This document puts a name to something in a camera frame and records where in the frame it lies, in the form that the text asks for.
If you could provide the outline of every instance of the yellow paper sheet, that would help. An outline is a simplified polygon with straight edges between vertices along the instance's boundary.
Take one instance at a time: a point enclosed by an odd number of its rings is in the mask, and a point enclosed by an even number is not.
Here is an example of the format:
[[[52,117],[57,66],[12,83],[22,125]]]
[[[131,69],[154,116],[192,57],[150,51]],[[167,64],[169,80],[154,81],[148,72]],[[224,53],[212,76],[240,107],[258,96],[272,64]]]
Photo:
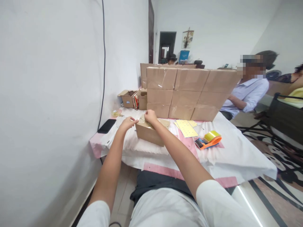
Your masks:
[[[188,121],[192,127],[196,127],[197,123],[195,121]]]
[[[178,127],[178,129],[180,129],[179,126],[178,126],[178,124],[176,122],[174,122],[174,124]]]
[[[198,137],[198,133],[193,129],[187,120],[176,120],[179,129],[181,130],[184,138]]]

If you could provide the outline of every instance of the dark pants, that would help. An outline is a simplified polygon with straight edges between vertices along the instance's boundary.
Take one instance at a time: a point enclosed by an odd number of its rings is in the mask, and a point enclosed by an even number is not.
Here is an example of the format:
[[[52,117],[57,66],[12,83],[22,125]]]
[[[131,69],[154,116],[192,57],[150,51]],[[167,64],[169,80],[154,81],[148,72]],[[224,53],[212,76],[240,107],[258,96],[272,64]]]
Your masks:
[[[174,189],[195,201],[185,181],[146,170],[138,170],[137,186],[135,191],[130,195],[130,199],[134,201],[134,206],[136,206],[144,193],[160,188]]]
[[[223,114],[223,116],[225,116],[227,120],[231,120],[233,118],[233,115],[230,112],[227,111],[220,111],[220,112]]]

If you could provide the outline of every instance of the yellow tape roll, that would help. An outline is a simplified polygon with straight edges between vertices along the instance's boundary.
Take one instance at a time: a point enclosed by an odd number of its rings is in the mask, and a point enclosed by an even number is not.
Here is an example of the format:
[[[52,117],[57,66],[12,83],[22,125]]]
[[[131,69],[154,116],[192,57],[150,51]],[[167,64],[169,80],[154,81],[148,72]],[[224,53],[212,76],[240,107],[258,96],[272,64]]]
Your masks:
[[[210,131],[209,133],[205,134],[204,136],[204,141],[209,143],[210,141],[212,141],[214,138],[221,136],[219,133],[217,133],[216,131]]]

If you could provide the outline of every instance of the orange tape dispenser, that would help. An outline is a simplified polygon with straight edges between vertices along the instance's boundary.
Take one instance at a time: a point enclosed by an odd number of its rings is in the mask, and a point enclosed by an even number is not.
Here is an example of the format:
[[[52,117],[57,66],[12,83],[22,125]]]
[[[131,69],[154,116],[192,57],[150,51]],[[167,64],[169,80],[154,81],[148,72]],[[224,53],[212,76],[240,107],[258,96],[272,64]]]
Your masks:
[[[195,143],[200,150],[203,150],[217,145],[221,139],[222,137],[219,133],[216,131],[210,131],[209,133],[205,134],[203,140],[199,138],[195,141]]]

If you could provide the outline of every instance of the white wall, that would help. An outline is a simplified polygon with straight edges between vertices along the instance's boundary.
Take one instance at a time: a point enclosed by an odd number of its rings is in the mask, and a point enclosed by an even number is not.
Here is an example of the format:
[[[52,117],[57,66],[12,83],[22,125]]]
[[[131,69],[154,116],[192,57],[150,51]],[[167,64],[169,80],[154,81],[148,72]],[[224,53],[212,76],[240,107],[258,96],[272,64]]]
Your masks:
[[[148,3],[104,1],[102,122],[148,60]],[[0,226],[69,226],[100,169],[100,0],[0,2]]]
[[[106,80],[102,125],[119,107],[117,94],[138,89],[140,63],[148,63],[148,0],[104,1]]]
[[[273,70],[293,73],[303,63],[303,1],[283,0],[252,54],[273,50],[279,54]]]
[[[182,32],[194,30],[190,59],[206,68],[236,66],[240,55],[250,54],[281,0],[164,0],[159,1],[157,45],[160,32],[177,32],[174,53],[179,58]]]

